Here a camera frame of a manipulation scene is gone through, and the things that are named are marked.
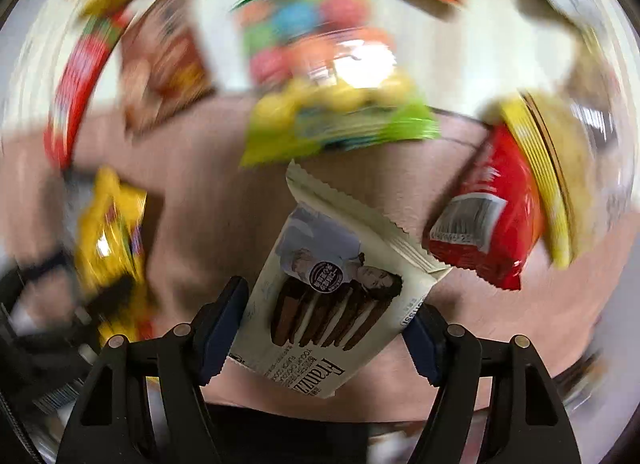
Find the small red snack packet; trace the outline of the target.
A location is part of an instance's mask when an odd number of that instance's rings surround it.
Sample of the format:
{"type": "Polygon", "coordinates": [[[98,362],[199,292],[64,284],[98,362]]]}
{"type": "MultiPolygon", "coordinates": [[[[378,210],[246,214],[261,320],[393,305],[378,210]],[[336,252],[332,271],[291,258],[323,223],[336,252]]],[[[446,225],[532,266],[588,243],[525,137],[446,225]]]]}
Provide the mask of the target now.
{"type": "Polygon", "coordinates": [[[500,124],[423,240],[439,261],[473,270],[498,289],[518,291],[543,230],[533,171],[509,128],[500,124]]]}

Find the white Franzzi cookie packet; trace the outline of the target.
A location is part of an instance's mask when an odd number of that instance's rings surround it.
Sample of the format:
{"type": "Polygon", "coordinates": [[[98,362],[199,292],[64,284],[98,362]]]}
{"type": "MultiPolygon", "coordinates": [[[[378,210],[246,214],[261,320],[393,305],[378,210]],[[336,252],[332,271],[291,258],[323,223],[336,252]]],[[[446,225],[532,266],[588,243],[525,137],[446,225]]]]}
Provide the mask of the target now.
{"type": "Polygon", "coordinates": [[[250,293],[230,356],[279,386],[326,399],[409,324],[449,268],[297,163],[285,178],[296,206],[250,293]]]}

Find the brown snack packet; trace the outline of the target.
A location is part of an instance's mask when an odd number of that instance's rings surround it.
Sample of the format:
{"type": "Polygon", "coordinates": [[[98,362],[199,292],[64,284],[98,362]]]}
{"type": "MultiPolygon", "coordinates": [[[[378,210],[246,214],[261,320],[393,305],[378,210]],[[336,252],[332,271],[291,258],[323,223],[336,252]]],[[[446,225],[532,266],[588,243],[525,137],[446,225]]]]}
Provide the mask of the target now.
{"type": "Polygon", "coordinates": [[[192,0],[156,0],[122,36],[120,106],[139,135],[215,89],[198,42],[192,0]]]}

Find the red long snack packet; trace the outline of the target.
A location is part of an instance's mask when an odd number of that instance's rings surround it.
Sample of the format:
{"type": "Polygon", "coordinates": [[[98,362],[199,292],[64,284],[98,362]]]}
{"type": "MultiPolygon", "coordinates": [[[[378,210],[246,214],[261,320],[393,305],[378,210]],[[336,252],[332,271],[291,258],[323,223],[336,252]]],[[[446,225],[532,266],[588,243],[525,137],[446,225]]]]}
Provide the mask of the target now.
{"type": "Polygon", "coordinates": [[[131,21],[126,10],[90,17],[82,29],[53,95],[43,146],[55,169],[72,165],[79,128],[108,58],[131,21]]]}

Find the colourful gumball candy bag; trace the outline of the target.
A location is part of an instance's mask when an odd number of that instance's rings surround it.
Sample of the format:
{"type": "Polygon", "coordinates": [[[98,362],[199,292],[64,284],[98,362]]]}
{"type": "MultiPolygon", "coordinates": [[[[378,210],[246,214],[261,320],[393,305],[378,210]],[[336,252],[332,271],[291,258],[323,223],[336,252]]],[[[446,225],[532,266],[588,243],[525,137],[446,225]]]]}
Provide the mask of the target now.
{"type": "Polygon", "coordinates": [[[242,165],[438,136],[373,0],[239,0],[231,13],[257,93],[242,165]]]}

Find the yellow round snack bag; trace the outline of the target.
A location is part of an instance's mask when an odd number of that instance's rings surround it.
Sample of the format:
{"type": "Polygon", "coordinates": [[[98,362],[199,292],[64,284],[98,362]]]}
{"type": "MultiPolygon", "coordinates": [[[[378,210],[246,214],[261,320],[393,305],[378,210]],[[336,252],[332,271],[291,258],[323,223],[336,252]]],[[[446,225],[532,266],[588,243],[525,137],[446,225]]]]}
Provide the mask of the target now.
{"type": "Polygon", "coordinates": [[[596,169],[585,128],[556,95],[521,92],[500,99],[498,109],[533,171],[552,263],[565,269],[596,237],[596,169]]]}

